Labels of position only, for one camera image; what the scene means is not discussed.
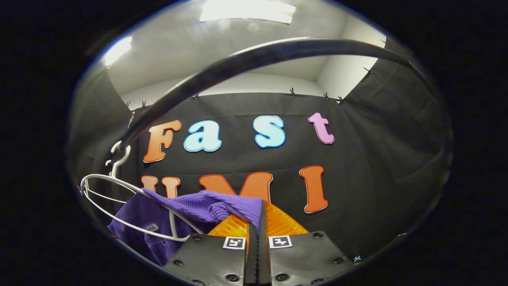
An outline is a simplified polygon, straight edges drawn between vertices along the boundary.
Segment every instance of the ceiling light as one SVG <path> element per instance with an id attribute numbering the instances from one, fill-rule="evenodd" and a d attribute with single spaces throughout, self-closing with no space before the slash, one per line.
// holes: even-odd
<path id="1" fill-rule="evenodd" d="M 121 55 L 131 49 L 132 37 L 127 37 L 114 44 L 104 55 L 104 64 L 113 64 Z"/>
<path id="2" fill-rule="evenodd" d="M 200 21 L 258 19 L 290 24 L 296 6 L 270 0 L 210 0 L 203 5 Z"/>

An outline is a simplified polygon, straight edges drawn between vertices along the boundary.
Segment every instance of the pink letter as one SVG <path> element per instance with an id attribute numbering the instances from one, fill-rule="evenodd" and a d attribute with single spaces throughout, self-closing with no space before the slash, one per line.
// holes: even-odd
<path id="1" fill-rule="evenodd" d="M 333 134 L 328 134 L 328 131 L 326 131 L 325 125 L 328 125 L 328 119 L 322 118 L 321 114 L 316 112 L 311 117 L 309 117 L 309 122 L 314 123 L 314 128 L 316 128 L 316 133 L 321 142 L 325 144 L 333 143 L 335 140 Z"/>

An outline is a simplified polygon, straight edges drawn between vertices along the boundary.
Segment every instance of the light blue letter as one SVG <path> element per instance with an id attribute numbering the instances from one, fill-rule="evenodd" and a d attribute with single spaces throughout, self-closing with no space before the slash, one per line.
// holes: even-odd
<path id="1" fill-rule="evenodd" d="M 284 144 L 285 133 L 281 128 L 284 127 L 284 121 L 278 116 L 260 116 L 254 119 L 252 124 L 254 130 L 259 133 L 255 136 L 255 141 L 261 148 L 277 148 Z"/>
<path id="2" fill-rule="evenodd" d="M 212 120 L 199 121 L 189 127 L 189 133 L 183 142 L 183 147 L 189 152 L 197 152 L 204 149 L 213 152 L 220 148 L 222 141 L 219 140 L 219 124 Z"/>

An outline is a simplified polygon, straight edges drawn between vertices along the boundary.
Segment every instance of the ceiling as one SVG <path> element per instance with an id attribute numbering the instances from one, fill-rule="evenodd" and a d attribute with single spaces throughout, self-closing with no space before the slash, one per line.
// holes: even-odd
<path id="1" fill-rule="evenodd" d="M 187 77 L 226 56 L 254 45 L 294 37 L 340 38 L 347 14 L 318 0 L 283 0 L 296 6 L 290 25 L 261 20 L 200 23 L 206 1 L 183 2 L 160 11 L 135 29 L 131 50 L 108 69 L 122 95 L 158 82 Z M 252 72 L 315 81 L 328 56 L 287 61 Z"/>

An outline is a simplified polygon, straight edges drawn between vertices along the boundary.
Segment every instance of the clothing tag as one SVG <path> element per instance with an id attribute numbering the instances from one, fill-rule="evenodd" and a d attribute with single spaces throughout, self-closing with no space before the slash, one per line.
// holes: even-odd
<path id="1" fill-rule="evenodd" d="M 158 230 L 158 226 L 155 223 L 152 223 L 151 225 L 145 227 L 145 230 L 149 232 L 154 232 Z"/>

